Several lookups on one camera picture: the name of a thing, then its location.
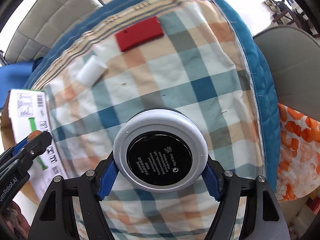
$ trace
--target white floor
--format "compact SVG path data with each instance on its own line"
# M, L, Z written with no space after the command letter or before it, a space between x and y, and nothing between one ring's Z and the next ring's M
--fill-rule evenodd
M108 3L111 0L103 0L104 3ZM273 12L263 2L264 0L225 0L227 1L242 17L244 22L249 27L251 34L255 35L265 28L267 28L272 22ZM5 28L0 33L0 49L6 51L10 40L18 28L20 22L28 13L32 5L36 0L24 0L24 2L18 7L13 16L8 21ZM27 221L31 224L36 212L37 206L27 199L22 193L18 193L14 198L14 201L21 207L22 213L26 217Z

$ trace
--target metal screw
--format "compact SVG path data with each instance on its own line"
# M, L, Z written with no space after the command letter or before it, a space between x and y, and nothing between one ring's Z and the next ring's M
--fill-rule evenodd
M232 177L233 176L233 172L232 171L225 171L224 175L226 175L227 177Z
M265 181L266 181L266 178L263 177L263 176L258 176L258 181L260 181L260 182L265 182Z
M53 178L53 181L54 182L59 182L61 180L61 176L55 176L54 178Z
M86 173L85 173L88 177L91 177L94 175L94 170L88 170Z

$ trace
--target black circular label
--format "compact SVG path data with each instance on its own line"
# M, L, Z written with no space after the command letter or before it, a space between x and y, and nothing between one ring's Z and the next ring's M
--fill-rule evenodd
M190 171L192 155L188 145L167 132L148 132L135 138L127 150L130 170L142 181L168 186Z

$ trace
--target white rim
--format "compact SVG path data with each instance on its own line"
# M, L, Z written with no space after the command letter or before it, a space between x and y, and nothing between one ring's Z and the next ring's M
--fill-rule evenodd
M139 135L151 131L163 131L180 137L190 148L192 165L181 181L168 186L155 186L137 178L126 160L130 143ZM198 127L186 116L168 109L146 110L131 118L116 135L113 156L121 174L137 187L151 192L173 192L194 183L208 160L208 147Z

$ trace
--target chair backrest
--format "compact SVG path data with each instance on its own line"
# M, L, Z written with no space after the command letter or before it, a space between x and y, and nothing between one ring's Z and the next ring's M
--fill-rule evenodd
M301 29L278 26L253 38L269 64L279 103L320 121L320 46Z
M4 58L13 64L45 56L65 32L102 6L100 0L37 0L16 30Z

